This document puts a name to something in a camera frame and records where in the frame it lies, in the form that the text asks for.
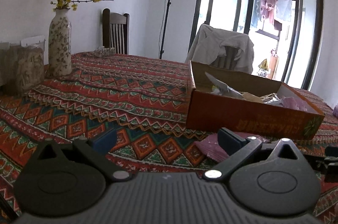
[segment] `black window frame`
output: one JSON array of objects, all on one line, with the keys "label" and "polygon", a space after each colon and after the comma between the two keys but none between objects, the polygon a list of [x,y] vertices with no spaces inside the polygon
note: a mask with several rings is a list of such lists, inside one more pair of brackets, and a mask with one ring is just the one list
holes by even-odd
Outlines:
[{"label": "black window frame", "polygon": [[[292,68],[292,65],[290,67],[290,64],[293,63],[297,45],[298,44],[298,38],[299,38],[299,30],[300,30],[300,24],[298,24],[298,16],[299,16],[299,7],[300,7],[300,2],[303,0],[297,0],[296,1],[296,8],[295,8],[295,24],[293,27],[293,32],[292,32],[292,39],[290,43],[290,48],[289,48],[289,54],[286,62],[286,67],[282,76],[282,82],[288,79],[288,76],[290,74],[290,71]],[[209,9],[208,9],[208,15],[206,19],[206,24],[209,24],[210,22],[210,17],[211,17],[211,9],[212,9],[212,3],[213,0],[209,0]],[[244,27],[244,33],[248,34],[250,30],[250,22],[251,22],[251,14],[252,14],[252,9],[253,9],[253,0],[248,1],[248,7],[247,7],[247,15],[246,15],[246,22],[245,22],[245,27]],[[201,0],[196,0],[196,7],[195,7],[195,14],[194,14],[194,19],[193,19],[193,24],[192,24],[192,30],[191,30],[191,36],[190,36],[190,43],[189,43],[189,49],[193,43],[193,40],[195,38],[196,32],[197,32],[197,24],[198,24],[198,18],[199,18],[199,10],[200,10],[200,5],[201,5]],[[305,73],[304,81],[301,86],[302,89],[308,90],[311,84],[311,80],[314,75],[314,70],[316,67],[316,63],[318,60],[319,56],[319,48],[320,48],[320,41],[322,37],[322,25],[323,25],[323,6],[324,6],[324,0],[317,0],[317,6],[316,6],[316,20],[315,20],[315,28],[314,28],[314,38],[313,38],[313,44],[312,44],[312,50],[311,50],[311,55],[310,55],[310,60],[308,63],[307,71]]]}]

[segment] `chair backrest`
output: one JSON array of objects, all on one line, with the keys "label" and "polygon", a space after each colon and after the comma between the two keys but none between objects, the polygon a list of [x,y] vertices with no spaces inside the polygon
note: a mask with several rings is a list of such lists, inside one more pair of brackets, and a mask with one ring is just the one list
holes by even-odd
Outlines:
[{"label": "chair backrest", "polygon": [[237,63],[234,58],[238,53],[238,48],[225,46],[225,52],[226,56],[218,56],[216,60],[211,63],[211,66],[234,70]]},{"label": "chair backrest", "polygon": [[102,13],[102,45],[115,48],[116,53],[128,54],[129,14],[110,12],[106,8]]}]

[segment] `cardboard box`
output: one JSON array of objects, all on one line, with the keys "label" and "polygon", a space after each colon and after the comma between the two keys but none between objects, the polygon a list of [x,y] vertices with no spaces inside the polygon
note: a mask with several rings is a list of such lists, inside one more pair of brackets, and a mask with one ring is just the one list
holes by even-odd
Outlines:
[{"label": "cardboard box", "polygon": [[[309,140],[315,136],[324,119],[324,113],[319,108],[282,82],[196,62],[190,62],[189,66],[188,129],[217,132],[226,127],[235,132]],[[277,93],[279,97],[299,97],[317,113],[211,94],[212,83],[205,72],[240,92],[259,97],[271,93]]]}]

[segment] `light stand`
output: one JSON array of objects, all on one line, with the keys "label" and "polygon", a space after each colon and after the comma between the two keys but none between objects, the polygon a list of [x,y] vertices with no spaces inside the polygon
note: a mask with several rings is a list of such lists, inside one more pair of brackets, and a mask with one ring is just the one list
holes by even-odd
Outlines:
[{"label": "light stand", "polygon": [[163,35],[162,35],[161,50],[160,50],[160,53],[159,53],[159,58],[160,59],[162,59],[162,55],[164,53],[163,46],[164,46],[164,38],[166,36],[166,29],[167,29],[167,22],[168,22],[168,14],[169,14],[169,7],[170,7],[170,5],[171,5],[171,2],[170,2],[170,0],[168,0],[167,13],[166,13],[165,21],[164,21],[164,28],[163,28]]}]

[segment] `chair draped with cloth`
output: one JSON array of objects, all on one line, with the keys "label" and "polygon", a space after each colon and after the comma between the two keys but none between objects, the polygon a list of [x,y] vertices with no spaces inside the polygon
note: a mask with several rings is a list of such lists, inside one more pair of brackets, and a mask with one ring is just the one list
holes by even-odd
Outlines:
[{"label": "chair draped with cloth", "polygon": [[105,48],[115,48],[119,54],[128,54],[129,14],[110,12],[106,8],[102,13],[102,44]]},{"label": "chair draped with cloth", "polygon": [[189,61],[251,74],[254,44],[242,34],[202,24],[188,52]]}]

